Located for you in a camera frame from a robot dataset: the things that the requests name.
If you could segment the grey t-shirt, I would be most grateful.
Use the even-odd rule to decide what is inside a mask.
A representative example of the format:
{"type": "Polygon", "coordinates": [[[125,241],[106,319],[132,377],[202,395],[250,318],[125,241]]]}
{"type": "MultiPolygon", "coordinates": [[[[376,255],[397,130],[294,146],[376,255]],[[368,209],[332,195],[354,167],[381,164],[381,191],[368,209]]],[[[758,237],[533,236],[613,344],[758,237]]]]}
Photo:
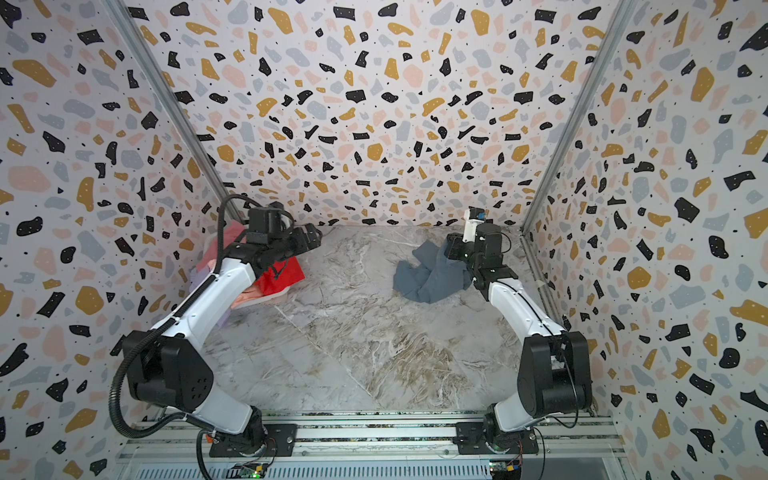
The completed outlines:
{"type": "Polygon", "coordinates": [[[434,304],[451,295],[466,290],[472,277],[465,264],[446,256],[448,242],[440,247],[425,241],[412,254],[417,266],[408,261],[397,264],[393,276],[393,289],[403,297],[425,304],[434,304]]]}

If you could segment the white laundry basket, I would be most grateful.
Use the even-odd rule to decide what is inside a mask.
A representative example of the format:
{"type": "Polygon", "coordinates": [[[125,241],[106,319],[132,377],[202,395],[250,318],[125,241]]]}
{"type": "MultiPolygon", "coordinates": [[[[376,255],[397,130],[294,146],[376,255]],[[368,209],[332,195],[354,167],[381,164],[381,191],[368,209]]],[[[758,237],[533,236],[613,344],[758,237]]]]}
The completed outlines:
{"type": "Polygon", "coordinates": [[[261,289],[256,285],[251,285],[244,292],[240,293],[230,306],[231,310],[243,309],[246,307],[255,306],[262,303],[267,303],[278,298],[285,296],[291,290],[291,286],[287,286],[283,290],[272,293],[264,294],[261,289]]]}

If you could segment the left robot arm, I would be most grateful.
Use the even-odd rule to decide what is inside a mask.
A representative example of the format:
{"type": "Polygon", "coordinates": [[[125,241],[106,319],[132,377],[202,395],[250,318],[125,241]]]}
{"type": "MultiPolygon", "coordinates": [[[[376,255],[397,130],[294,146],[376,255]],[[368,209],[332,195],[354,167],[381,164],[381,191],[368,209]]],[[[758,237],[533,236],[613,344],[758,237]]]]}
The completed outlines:
{"type": "Polygon", "coordinates": [[[122,436],[145,438],[183,420],[236,455],[253,455],[266,445],[261,411],[217,385],[203,346],[240,294],[263,274],[280,274],[290,259],[318,248],[322,234],[312,224],[296,224],[278,203],[253,207],[248,215],[241,238],[226,244],[224,233],[217,233],[212,271],[180,306],[152,329],[134,330],[123,339],[123,360],[108,396],[110,420],[122,436]],[[135,400],[173,412],[151,427],[132,427],[121,410],[123,389],[135,400]]]}

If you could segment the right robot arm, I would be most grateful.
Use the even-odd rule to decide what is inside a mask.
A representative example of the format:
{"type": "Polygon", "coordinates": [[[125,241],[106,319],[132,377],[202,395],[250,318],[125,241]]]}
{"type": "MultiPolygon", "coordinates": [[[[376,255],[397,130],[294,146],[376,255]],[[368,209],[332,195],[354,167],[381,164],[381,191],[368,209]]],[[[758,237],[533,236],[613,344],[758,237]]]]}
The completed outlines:
{"type": "Polygon", "coordinates": [[[500,233],[478,233],[466,241],[447,236],[445,256],[462,262],[482,294],[522,341],[515,392],[489,407],[483,421],[484,442],[506,452],[545,418],[574,415],[566,428],[592,404],[592,376],[585,336],[552,320],[525,291],[517,274],[504,264],[500,233]]]}

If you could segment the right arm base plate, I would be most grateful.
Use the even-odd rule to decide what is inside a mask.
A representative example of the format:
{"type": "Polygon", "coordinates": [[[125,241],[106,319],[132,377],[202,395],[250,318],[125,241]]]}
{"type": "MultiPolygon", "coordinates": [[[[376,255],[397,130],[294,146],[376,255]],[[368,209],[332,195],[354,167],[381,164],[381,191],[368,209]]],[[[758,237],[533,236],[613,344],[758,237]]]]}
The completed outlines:
{"type": "Polygon", "coordinates": [[[459,422],[453,443],[460,455],[538,454],[539,445],[531,430],[503,432],[489,422],[459,422]]]}

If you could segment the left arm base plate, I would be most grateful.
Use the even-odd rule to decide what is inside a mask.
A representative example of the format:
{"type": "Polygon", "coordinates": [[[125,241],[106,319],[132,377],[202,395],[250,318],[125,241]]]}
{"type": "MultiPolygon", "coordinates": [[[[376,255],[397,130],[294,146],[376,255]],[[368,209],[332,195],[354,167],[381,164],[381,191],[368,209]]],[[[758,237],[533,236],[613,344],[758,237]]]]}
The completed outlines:
{"type": "Polygon", "coordinates": [[[290,457],[297,430],[296,424],[257,423],[237,435],[217,433],[209,455],[212,458],[290,457]]]}

